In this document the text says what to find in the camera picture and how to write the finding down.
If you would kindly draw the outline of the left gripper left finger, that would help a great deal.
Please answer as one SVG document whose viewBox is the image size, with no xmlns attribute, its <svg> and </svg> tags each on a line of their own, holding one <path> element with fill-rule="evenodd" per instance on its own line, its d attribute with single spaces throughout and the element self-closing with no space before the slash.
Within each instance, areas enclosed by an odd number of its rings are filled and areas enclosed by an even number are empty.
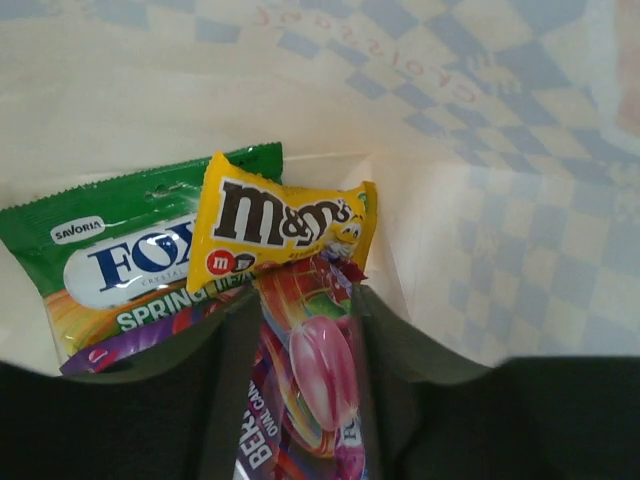
<svg viewBox="0 0 640 480">
<path fill-rule="evenodd" d="M 1 366 L 5 479 L 229 479 L 260 301 L 244 291 L 199 324 L 103 373 Z"/>
</svg>

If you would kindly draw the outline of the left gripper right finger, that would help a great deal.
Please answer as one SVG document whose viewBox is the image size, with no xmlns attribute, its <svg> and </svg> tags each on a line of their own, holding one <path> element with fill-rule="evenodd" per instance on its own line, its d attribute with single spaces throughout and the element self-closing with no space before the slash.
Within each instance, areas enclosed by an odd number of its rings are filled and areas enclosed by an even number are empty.
<svg viewBox="0 0 640 480">
<path fill-rule="evenodd" d="M 375 479 L 635 479 L 639 361 L 444 347 L 369 287 L 353 291 L 363 425 Z"/>
</svg>

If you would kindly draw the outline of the purple Fox's berries packet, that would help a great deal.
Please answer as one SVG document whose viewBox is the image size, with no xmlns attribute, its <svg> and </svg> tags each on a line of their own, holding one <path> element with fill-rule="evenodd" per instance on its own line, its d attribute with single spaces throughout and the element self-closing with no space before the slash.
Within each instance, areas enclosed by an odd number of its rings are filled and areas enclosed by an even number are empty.
<svg viewBox="0 0 640 480">
<path fill-rule="evenodd" d="M 323 253 L 254 280 L 262 321 L 234 476 L 365 479 L 353 263 Z"/>
</svg>

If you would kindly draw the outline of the yellow M&M's packet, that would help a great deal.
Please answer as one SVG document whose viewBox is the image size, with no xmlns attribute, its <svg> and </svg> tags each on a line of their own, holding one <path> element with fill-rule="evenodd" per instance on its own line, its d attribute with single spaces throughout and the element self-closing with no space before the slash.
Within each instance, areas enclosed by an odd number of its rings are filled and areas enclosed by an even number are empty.
<svg viewBox="0 0 640 480">
<path fill-rule="evenodd" d="M 377 226 L 378 195 L 280 185 L 215 153 L 205 171 L 186 288 L 235 274 L 257 275 L 322 251 L 363 269 Z"/>
</svg>

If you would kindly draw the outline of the blue checkered paper bag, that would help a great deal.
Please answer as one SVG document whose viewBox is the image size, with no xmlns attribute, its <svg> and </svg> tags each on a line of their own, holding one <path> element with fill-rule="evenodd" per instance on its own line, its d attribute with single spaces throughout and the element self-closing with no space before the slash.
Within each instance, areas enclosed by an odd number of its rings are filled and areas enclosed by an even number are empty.
<svg viewBox="0 0 640 480">
<path fill-rule="evenodd" d="M 638 354 L 637 2 L 2 3 L 3 205 L 272 141 L 448 348 Z"/>
</svg>

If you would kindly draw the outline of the green snack packet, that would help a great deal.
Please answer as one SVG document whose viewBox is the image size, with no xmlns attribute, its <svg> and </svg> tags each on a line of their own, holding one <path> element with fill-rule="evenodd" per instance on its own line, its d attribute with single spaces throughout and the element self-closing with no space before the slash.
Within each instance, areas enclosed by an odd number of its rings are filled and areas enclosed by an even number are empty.
<svg viewBox="0 0 640 480">
<path fill-rule="evenodd" d="M 187 291 L 207 158 L 100 180 L 1 211 L 1 240 L 44 301 L 60 360 L 219 297 Z"/>
</svg>

